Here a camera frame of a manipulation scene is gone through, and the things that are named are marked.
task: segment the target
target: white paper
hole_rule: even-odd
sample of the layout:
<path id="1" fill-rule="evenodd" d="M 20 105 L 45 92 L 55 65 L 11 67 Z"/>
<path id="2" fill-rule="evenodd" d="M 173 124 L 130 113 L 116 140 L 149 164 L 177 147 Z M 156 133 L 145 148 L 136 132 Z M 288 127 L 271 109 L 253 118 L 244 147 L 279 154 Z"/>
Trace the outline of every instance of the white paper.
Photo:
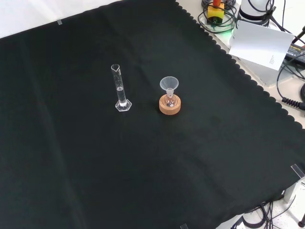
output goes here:
<path id="1" fill-rule="evenodd" d="M 292 34 L 238 21 L 229 54 L 279 70 L 293 40 Z"/>

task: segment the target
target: black cable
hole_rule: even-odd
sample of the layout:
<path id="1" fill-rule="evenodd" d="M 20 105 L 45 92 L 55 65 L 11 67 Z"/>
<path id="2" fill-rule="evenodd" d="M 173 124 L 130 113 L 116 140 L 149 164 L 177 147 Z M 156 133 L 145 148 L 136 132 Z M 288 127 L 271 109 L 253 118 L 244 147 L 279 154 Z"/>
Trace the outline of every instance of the black cable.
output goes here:
<path id="1" fill-rule="evenodd" d="M 301 71 L 298 69 L 296 63 L 295 63 L 295 69 L 296 69 L 296 71 L 300 74 L 301 78 L 304 80 L 305 77 L 303 76 L 303 74 L 301 73 Z"/>
<path id="2" fill-rule="evenodd" d="M 281 228 L 279 228 L 278 226 L 276 226 L 276 225 L 274 225 L 276 228 L 278 228 L 278 229 L 281 229 Z"/>
<path id="3" fill-rule="evenodd" d="M 269 3 L 271 3 L 271 8 L 268 10 L 268 9 L 266 9 L 266 10 L 259 10 L 258 8 L 256 8 L 252 3 L 251 3 L 251 1 L 250 0 L 248 0 L 248 2 L 249 2 L 249 4 L 250 4 L 250 6 L 253 8 L 253 9 L 255 9 L 257 12 L 260 12 L 260 13 L 267 13 L 267 12 L 270 12 L 270 10 L 273 8 L 273 6 L 274 6 L 274 0 L 268 0 L 267 1 L 267 4 L 266 4 L 266 8 L 267 8 L 267 6 L 268 6 L 268 4 Z"/>
<path id="4" fill-rule="evenodd" d="M 265 12 L 270 13 L 270 12 L 272 11 L 272 9 L 273 9 L 273 6 L 274 6 L 274 0 L 268 0 L 268 1 L 267 1 L 267 4 L 266 4 L 266 10 L 259 10 L 259 9 L 257 9 L 257 8 L 251 3 L 250 0 L 248 0 L 248 2 L 249 2 L 249 4 L 251 5 L 251 7 L 252 7 L 253 9 L 255 9 L 257 12 L 261 12 L 261 13 L 265 13 Z M 270 9 L 268 10 L 268 9 L 267 9 L 267 6 L 268 6 L 269 3 L 271 3 L 271 7 L 270 7 Z M 272 15 L 270 15 L 270 19 L 277 25 L 277 27 L 278 27 L 281 31 L 286 31 L 286 32 L 292 34 L 290 31 L 288 31 L 287 29 L 284 28 L 285 7 L 286 7 L 286 0 L 284 0 L 284 10 L 283 10 L 282 26 L 275 20 L 275 18 L 274 18 Z M 295 39 L 297 39 L 297 40 L 299 40 L 300 42 L 302 42 L 303 44 L 305 44 L 305 42 L 302 41 L 302 40 L 301 40 L 300 38 L 298 38 L 297 36 L 295 36 Z"/>
<path id="5" fill-rule="evenodd" d="M 282 213 L 278 214 L 277 216 L 274 216 L 272 219 L 275 219 L 276 217 L 279 217 L 280 215 L 282 215 L 282 214 L 284 214 L 285 212 L 287 212 L 287 211 L 289 210 L 289 208 L 291 207 L 291 205 L 294 203 L 295 198 L 296 198 L 296 195 L 295 195 L 293 201 L 290 203 L 289 207 L 288 207 L 285 211 L 283 211 Z"/>
<path id="6" fill-rule="evenodd" d="M 228 32 L 228 31 L 232 31 L 234 29 L 234 25 L 237 21 L 237 18 L 235 17 L 235 14 L 237 12 L 236 7 L 234 6 L 236 4 L 236 0 L 227 0 L 227 2 L 222 2 L 224 4 L 224 9 L 220 8 L 218 6 L 214 6 L 209 0 L 202 0 L 202 6 L 203 6 L 203 12 L 200 13 L 198 15 L 198 22 L 199 24 L 208 32 L 210 33 L 214 33 L 214 34 L 219 34 L 219 33 L 224 33 L 224 32 Z M 206 12 L 208 10 L 208 7 L 212 6 L 216 9 L 221 9 L 224 11 L 225 15 L 229 16 L 229 19 L 226 20 L 225 22 L 221 22 L 221 23 L 216 23 L 214 21 L 211 21 L 210 19 L 207 18 Z M 211 23 L 212 28 L 213 27 L 229 27 L 230 29 L 228 30 L 223 30 L 223 31 L 212 31 L 210 30 L 205 24 L 203 24 L 200 20 L 200 16 L 203 15 L 206 19 L 207 22 Z"/>
<path id="7" fill-rule="evenodd" d="M 259 208 L 260 208 L 261 211 L 263 212 L 263 218 L 262 218 L 262 220 L 261 220 L 260 222 L 258 222 L 258 223 L 248 223 L 248 222 L 244 219 L 244 217 L 242 217 L 242 218 L 243 218 L 243 223 L 244 223 L 244 225 L 245 225 L 246 227 L 256 229 L 256 228 L 260 228 L 261 226 L 264 225 L 264 223 L 266 222 L 266 216 L 267 216 L 267 214 L 266 214 L 266 211 L 265 211 L 265 208 L 263 207 L 263 205 L 260 205 Z"/>
<path id="8" fill-rule="evenodd" d="M 284 0 L 284 9 L 283 9 L 282 27 L 284 27 L 285 7 L 286 7 L 286 0 Z"/>
<path id="9" fill-rule="evenodd" d="M 291 59 L 290 61 L 288 61 L 287 63 L 283 63 L 284 66 L 283 66 L 282 69 L 280 70 L 280 72 L 279 72 L 279 74 L 278 74 L 278 76 L 277 76 L 277 79 L 276 79 L 276 88 L 277 88 L 277 92 L 279 93 L 279 95 L 280 95 L 281 98 L 282 98 L 282 102 L 284 102 L 284 103 L 286 103 L 286 104 L 288 104 L 288 105 L 290 105 L 290 106 L 299 108 L 300 110 L 305 110 L 305 103 L 304 103 L 304 102 L 301 103 L 301 102 L 297 102 L 297 101 L 288 99 L 288 98 L 286 98 L 286 97 L 283 97 L 282 94 L 281 94 L 281 92 L 280 92 L 280 89 L 279 89 L 279 87 L 278 87 L 278 80 L 279 80 L 279 78 L 280 78 L 280 75 L 281 75 L 283 69 L 284 69 L 285 67 L 287 67 L 287 65 L 290 64 L 292 61 L 294 61 L 296 58 L 299 58 L 299 57 L 301 57 L 301 56 L 305 56 L 305 53 L 303 53 L 303 54 L 301 54 L 301 55 L 298 55 L 298 56 L 292 58 L 292 59 Z"/>
<path id="10" fill-rule="evenodd" d="M 281 31 L 283 31 L 283 32 L 286 31 L 287 33 L 292 34 L 290 31 L 288 31 L 287 29 L 285 29 L 284 27 L 282 27 L 282 26 L 275 20 L 275 18 L 274 18 L 273 16 L 270 17 L 270 20 L 273 21 Z M 305 42 L 302 41 L 302 40 L 301 40 L 300 38 L 298 38 L 297 36 L 294 35 L 294 37 L 295 37 L 295 39 L 297 39 L 298 41 L 300 41 L 300 42 L 302 42 L 303 44 L 305 44 Z"/>

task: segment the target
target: wire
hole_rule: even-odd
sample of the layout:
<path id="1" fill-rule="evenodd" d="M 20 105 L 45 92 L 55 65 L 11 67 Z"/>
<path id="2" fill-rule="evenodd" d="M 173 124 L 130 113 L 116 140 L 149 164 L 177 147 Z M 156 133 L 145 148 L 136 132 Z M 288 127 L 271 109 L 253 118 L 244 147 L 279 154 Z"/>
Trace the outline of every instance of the wire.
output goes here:
<path id="1" fill-rule="evenodd" d="M 261 226 L 263 226 L 265 224 L 264 229 L 274 229 L 274 227 L 276 227 L 278 229 L 281 229 L 278 226 L 273 224 L 273 219 L 279 217 L 280 215 L 282 215 L 286 211 L 288 211 L 289 208 L 292 206 L 293 202 L 295 201 L 295 198 L 296 198 L 296 195 L 295 195 L 294 199 L 292 200 L 292 202 L 290 203 L 290 205 L 288 206 L 288 208 L 285 211 L 283 211 L 282 213 L 280 213 L 280 214 L 278 214 L 277 216 L 274 216 L 274 217 L 273 217 L 274 202 L 270 201 L 270 202 L 262 203 L 260 206 L 256 207 L 255 209 L 253 209 L 249 212 L 246 212 L 246 213 L 251 213 L 255 210 L 261 209 L 261 211 L 263 212 L 263 219 L 259 223 L 251 224 L 251 223 L 248 223 L 247 221 L 245 221 L 245 219 L 242 217 L 244 225 L 248 228 L 256 229 L 256 228 L 260 228 Z M 264 207 L 268 204 L 269 204 L 268 211 L 266 212 Z"/>
<path id="2" fill-rule="evenodd" d="M 280 215 L 282 215 L 282 214 L 284 214 L 285 212 L 287 212 L 288 209 L 291 207 L 291 205 L 294 203 L 295 198 L 296 198 L 296 195 L 295 195 L 293 201 L 290 203 L 289 207 L 288 207 L 285 211 L 283 211 L 282 213 L 278 214 L 277 216 L 274 216 L 272 219 L 275 219 L 276 217 L 279 217 Z"/>
<path id="3" fill-rule="evenodd" d="M 301 73 L 301 71 L 297 68 L 296 63 L 295 63 L 295 69 L 296 69 L 296 71 L 300 74 L 300 76 L 302 77 L 302 79 L 305 80 L 305 77 L 303 76 L 303 74 Z"/>
<path id="4" fill-rule="evenodd" d="M 248 222 L 244 219 L 244 217 L 242 216 L 242 218 L 243 218 L 243 223 L 244 223 L 244 225 L 245 225 L 246 227 L 256 229 L 256 228 L 260 228 L 261 226 L 264 225 L 264 223 L 266 222 L 267 213 L 266 213 L 265 208 L 264 208 L 264 206 L 263 206 L 262 204 L 259 206 L 259 208 L 260 208 L 261 211 L 263 212 L 263 218 L 262 218 L 262 220 L 261 220 L 260 222 L 258 222 L 258 223 L 248 223 Z"/>
<path id="5" fill-rule="evenodd" d="M 287 33 L 292 34 L 290 31 L 288 31 L 288 30 L 285 29 L 283 26 L 281 26 L 281 25 L 275 20 L 275 18 L 274 18 L 273 16 L 270 17 L 270 20 L 273 21 L 281 31 L 286 31 Z M 294 37 L 295 37 L 298 41 L 300 41 L 300 42 L 302 42 L 303 44 L 305 44 L 305 42 L 304 42 L 303 40 L 301 40 L 300 38 L 298 38 L 297 36 L 294 35 Z"/>
<path id="6" fill-rule="evenodd" d="M 283 9 L 282 27 L 284 27 L 285 7 L 286 7 L 286 0 L 284 0 L 284 9 Z"/>
<path id="7" fill-rule="evenodd" d="M 281 228 L 279 228 L 278 226 L 276 226 L 276 225 L 273 225 L 273 226 L 275 226 L 276 228 L 278 228 L 278 229 L 281 229 Z"/>
<path id="8" fill-rule="evenodd" d="M 303 53 L 303 54 L 301 54 L 301 55 L 298 55 L 298 56 L 292 58 L 292 59 L 291 59 L 290 61 L 288 61 L 287 63 L 283 63 L 284 66 L 282 67 L 282 69 L 280 70 L 280 72 L 279 72 L 279 74 L 278 74 L 278 76 L 277 76 L 277 79 L 276 79 L 276 88 L 277 88 L 277 92 L 279 93 L 279 95 L 280 95 L 281 98 L 283 98 L 283 99 L 284 99 L 284 97 L 282 96 L 282 94 L 281 94 L 281 92 L 280 92 L 280 89 L 279 89 L 279 87 L 278 87 L 278 80 L 279 80 L 279 78 L 280 78 L 280 75 L 281 75 L 283 69 L 284 69 L 285 67 L 287 67 L 288 64 L 290 64 L 292 61 L 294 61 L 295 59 L 297 59 L 297 58 L 299 58 L 299 57 L 301 57 L 301 56 L 305 56 L 305 53 Z"/>
<path id="9" fill-rule="evenodd" d="M 234 6 L 236 4 L 236 0 L 227 0 L 226 2 L 221 2 L 221 3 L 224 4 L 224 9 L 221 7 L 218 7 L 218 6 L 214 6 L 210 1 L 202 0 L 203 12 L 198 15 L 198 22 L 205 30 L 207 30 L 210 33 L 219 34 L 219 33 L 232 31 L 234 29 L 234 25 L 237 21 L 237 18 L 235 17 L 237 9 Z M 224 11 L 224 14 L 229 16 L 229 19 L 226 20 L 225 22 L 221 22 L 221 23 L 216 23 L 216 22 L 210 20 L 206 15 L 206 12 L 207 12 L 209 6 L 212 6 L 215 9 L 220 9 L 220 10 Z M 210 28 L 208 28 L 205 24 L 203 24 L 201 22 L 200 17 L 202 15 L 205 17 L 207 22 L 211 23 L 212 28 L 229 27 L 229 26 L 230 26 L 230 28 L 227 30 L 223 30 L 223 31 L 212 31 L 212 30 L 210 30 Z"/>
<path id="10" fill-rule="evenodd" d="M 252 8 L 253 9 L 255 9 L 257 12 L 260 12 L 260 13 L 267 13 L 267 12 L 270 12 L 270 10 L 273 8 L 273 6 L 274 6 L 274 0 L 268 0 L 267 1 L 267 4 L 266 4 L 266 10 L 259 10 L 259 9 L 257 9 L 252 3 L 251 3 L 251 1 L 250 0 L 248 0 L 248 2 L 249 2 L 249 4 L 252 6 Z"/>
<path id="11" fill-rule="evenodd" d="M 266 10 L 259 10 L 257 9 L 252 3 L 250 0 L 248 0 L 249 4 L 251 5 L 251 7 L 253 9 L 255 9 L 257 12 L 261 12 L 261 13 L 265 13 L 265 12 L 268 12 L 270 13 L 273 9 L 273 6 L 274 6 L 274 0 L 268 0 L 267 1 L 267 4 L 266 4 Z M 283 10 L 283 20 L 282 20 L 282 26 L 275 20 L 275 18 L 271 15 L 270 16 L 270 19 L 277 25 L 277 27 L 281 30 L 281 31 L 286 31 L 288 33 L 291 33 L 290 31 L 288 31 L 287 29 L 284 28 L 284 16 L 285 16 L 285 7 L 286 7 L 286 0 L 284 0 L 284 10 Z M 305 44 L 304 41 L 302 41 L 300 38 L 298 38 L 297 36 L 295 36 L 295 38 L 297 40 L 299 40 L 300 42 L 302 42 L 303 44 Z"/>

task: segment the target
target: wooden stand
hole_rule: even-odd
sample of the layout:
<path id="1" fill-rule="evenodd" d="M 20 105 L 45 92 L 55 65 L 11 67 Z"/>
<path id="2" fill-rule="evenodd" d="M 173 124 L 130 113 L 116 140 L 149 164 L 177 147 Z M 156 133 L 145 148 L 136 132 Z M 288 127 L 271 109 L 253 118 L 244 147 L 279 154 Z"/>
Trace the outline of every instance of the wooden stand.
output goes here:
<path id="1" fill-rule="evenodd" d="M 159 108 L 160 111 L 165 114 L 165 115 L 175 115 L 180 111 L 181 108 L 181 100 L 178 96 L 176 96 L 177 98 L 177 105 L 174 107 L 168 107 L 166 105 L 163 104 L 164 98 L 166 95 L 163 95 L 160 100 L 159 100 Z"/>

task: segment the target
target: black tablecloth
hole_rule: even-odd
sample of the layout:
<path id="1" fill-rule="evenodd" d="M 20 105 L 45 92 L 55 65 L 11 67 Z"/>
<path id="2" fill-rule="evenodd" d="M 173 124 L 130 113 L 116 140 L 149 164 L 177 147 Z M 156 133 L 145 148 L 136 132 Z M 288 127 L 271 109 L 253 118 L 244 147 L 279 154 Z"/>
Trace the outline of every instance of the black tablecloth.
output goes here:
<path id="1" fill-rule="evenodd" d="M 301 125 L 175 1 L 62 22 L 0 40 L 1 229 L 213 229 L 297 181 Z"/>

